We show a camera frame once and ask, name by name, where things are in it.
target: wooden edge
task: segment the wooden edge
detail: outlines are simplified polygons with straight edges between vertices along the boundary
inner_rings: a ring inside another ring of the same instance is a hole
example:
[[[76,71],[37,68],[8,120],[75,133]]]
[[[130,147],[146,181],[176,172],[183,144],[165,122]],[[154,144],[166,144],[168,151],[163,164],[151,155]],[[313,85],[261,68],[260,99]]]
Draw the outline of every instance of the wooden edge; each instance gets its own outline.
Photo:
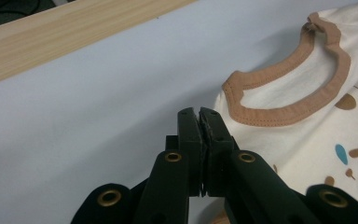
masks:
[[[0,26],[0,81],[196,0],[77,0]]]

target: blue print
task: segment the blue print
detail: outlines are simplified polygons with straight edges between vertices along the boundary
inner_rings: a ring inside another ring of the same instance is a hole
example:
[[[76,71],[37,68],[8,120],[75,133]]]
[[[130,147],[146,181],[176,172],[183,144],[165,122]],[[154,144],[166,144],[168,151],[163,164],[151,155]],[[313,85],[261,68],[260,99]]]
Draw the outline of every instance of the blue print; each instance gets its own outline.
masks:
[[[347,153],[345,151],[345,148],[340,145],[340,144],[336,144],[336,153],[337,156],[339,157],[339,159],[345,164],[348,165],[348,158],[347,158]]]

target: tan collar trim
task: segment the tan collar trim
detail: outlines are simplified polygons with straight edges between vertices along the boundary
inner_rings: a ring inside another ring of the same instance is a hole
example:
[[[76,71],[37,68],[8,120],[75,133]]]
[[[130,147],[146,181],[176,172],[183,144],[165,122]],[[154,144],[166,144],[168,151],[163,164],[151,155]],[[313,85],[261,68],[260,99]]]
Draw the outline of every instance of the tan collar trim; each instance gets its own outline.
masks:
[[[312,115],[334,98],[344,84],[351,66],[351,57],[339,46],[341,32],[334,23],[322,21],[317,13],[309,16],[310,23],[301,30],[297,49],[284,61],[252,73],[236,71],[223,84],[230,116],[239,123],[278,127],[294,124]],[[325,49],[337,58],[337,70],[326,85],[315,93],[287,106],[272,109],[253,109],[241,105],[243,91],[263,86],[283,77],[302,64],[312,53],[314,30],[326,33]]]

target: cloth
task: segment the cloth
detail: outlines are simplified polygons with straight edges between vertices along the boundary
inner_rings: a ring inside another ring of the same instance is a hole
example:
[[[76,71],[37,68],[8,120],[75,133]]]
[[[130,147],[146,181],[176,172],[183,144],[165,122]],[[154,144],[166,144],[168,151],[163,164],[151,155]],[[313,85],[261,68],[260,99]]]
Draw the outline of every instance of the cloth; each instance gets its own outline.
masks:
[[[358,200],[358,4],[312,13],[292,55],[234,72],[214,109],[290,188],[326,183]]]

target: white table surface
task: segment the white table surface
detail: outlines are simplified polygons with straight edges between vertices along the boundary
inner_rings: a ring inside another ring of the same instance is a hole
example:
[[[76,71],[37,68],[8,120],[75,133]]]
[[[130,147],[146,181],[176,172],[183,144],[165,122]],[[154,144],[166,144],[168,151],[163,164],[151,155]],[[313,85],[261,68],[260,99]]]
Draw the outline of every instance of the white table surface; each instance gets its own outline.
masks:
[[[201,0],[0,82],[0,224],[70,223],[95,188],[150,174],[176,113],[276,63],[311,12],[357,0]],[[189,223],[223,200],[191,198]]]

